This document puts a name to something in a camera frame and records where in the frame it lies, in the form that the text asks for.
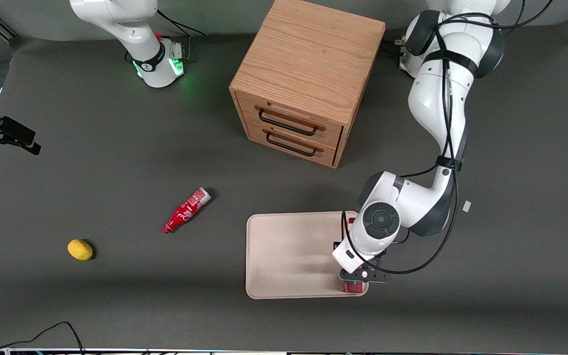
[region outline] gray table surface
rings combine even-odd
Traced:
[[[227,86],[251,39],[194,38],[185,77],[162,89],[117,41],[18,45],[0,116],[43,151],[0,149],[0,345],[69,320],[88,348],[568,353],[568,23],[516,30],[469,95],[472,207],[440,257],[357,299],[250,299],[245,223],[357,209],[373,173],[428,168],[412,80],[379,55],[341,167],[325,168],[244,137]],[[199,186],[218,196],[163,234]],[[70,257],[73,238],[97,260]],[[391,247],[385,264],[419,265],[440,238]],[[75,342],[63,328],[32,346]]]

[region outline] black metal handle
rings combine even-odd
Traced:
[[[317,148],[314,148],[312,153],[308,153],[307,151],[299,150],[297,148],[293,148],[292,146],[288,146],[286,144],[282,144],[280,142],[276,142],[274,140],[271,140],[271,139],[269,139],[270,136],[271,136],[271,132],[267,132],[266,133],[266,141],[269,142],[270,144],[277,145],[281,148],[288,149],[290,151],[295,151],[295,153],[298,153],[298,154],[301,154],[301,155],[306,155],[307,157],[312,157],[313,155],[315,155],[315,153],[317,153]]]
[[[300,130],[299,128],[295,128],[293,126],[288,126],[288,124],[283,124],[277,121],[273,121],[273,119],[268,119],[266,117],[263,117],[262,114],[264,113],[264,109],[260,108],[259,113],[257,113],[257,116],[260,117],[260,121],[262,122],[266,122],[266,123],[270,123],[270,124],[274,124],[277,127],[282,127],[282,128],[286,128],[287,130],[291,130],[295,133],[299,133],[301,135],[305,135],[305,136],[311,136],[314,135],[315,133],[317,133],[317,126],[315,126],[315,128],[313,128],[313,130],[311,131],[304,131],[304,130]]]

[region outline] wooden drawer cabinet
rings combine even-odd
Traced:
[[[248,139],[337,168],[385,24],[275,0],[230,92]]]

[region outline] beige tray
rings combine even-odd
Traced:
[[[348,218],[356,212],[347,212]],[[253,215],[247,221],[247,294],[253,299],[358,297],[343,292],[332,257],[341,212]]]

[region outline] lemon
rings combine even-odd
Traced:
[[[89,260],[93,256],[93,248],[82,240],[70,241],[67,251],[78,260]]]

